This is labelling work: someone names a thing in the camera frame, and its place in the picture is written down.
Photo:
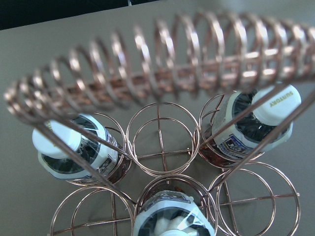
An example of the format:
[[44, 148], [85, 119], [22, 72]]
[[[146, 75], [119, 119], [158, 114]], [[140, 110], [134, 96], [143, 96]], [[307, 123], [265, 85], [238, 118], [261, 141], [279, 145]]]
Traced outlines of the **dark tea bottle white cap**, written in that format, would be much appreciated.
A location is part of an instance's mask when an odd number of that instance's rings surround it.
[[194, 198], [162, 190], [150, 197], [135, 218], [134, 236], [214, 236], [215, 230]]

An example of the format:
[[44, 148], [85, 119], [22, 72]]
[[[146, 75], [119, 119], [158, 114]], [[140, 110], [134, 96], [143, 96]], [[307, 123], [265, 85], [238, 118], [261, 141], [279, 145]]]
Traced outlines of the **tea bottle left in rack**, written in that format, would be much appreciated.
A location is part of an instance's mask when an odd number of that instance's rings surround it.
[[[87, 138], [55, 120], [49, 120], [45, 125], [110, 183], [119, 182], [131, 167], [131, 159], [123, 154], [126, 150], [126, 139], [120, 124], [103, 113], [97, 113], [96, 117], [79, 114], [72, 121], [84, 130], [90, 131], [112, 144], [116, 149]], [[37, 129], [32, 132], [32, 142], [37, 149], [40, 164], [53, 177], [79, 186], [99, 184], [95, 177], [75, 163]]]

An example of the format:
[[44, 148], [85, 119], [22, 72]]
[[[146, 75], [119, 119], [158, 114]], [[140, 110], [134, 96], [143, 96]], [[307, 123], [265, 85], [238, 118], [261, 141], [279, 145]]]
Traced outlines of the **tea bottle in rack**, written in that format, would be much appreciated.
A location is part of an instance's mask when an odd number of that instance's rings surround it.
[[[103, 113], [97, 113], [96, 117], [79, 114], [72, 121], [84, 130], [90, 131], [112, 144], [116, 149], [87, 138], [55, 120], [49, 120], [45, 125], [110, 183], [119, 182], [131, 167], [131, 159], [123, 154], [126, 150], [126, 139], [120, 124]], [[32, 142], [37, 149], [40, 164], [53, 177], [79, 186], [99, 184], [95, 177], [75, 163], [37, 129], [32, 132]]]
[[[205, 137], [209, 138], [218, 132], [273, 89], [274, 86], [254, 89], [249, 93], [236, 91], [224, 98], [205, 132]], [[219, 168], [235, 166], [300, 104], [299, 91], [292, 85], [287, 86], [209, 141], [199, 150], [201, 157]]]

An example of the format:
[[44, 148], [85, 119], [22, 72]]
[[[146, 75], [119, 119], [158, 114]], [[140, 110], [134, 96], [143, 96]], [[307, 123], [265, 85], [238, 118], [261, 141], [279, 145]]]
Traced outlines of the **tea bottle right in rack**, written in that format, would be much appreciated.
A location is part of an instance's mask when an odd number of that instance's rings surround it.
[[[218, 132], [273, 89], [274, 86], [254, 89], [249, 93], [236, 91], [224, 98], [205, 132], [205, 137], [209, 138]], [[287, 86], [209, 141], [199, 150], [201, 157], [219, 168], [235, 166], [300, 104], [299, 91], [292, 85]]]

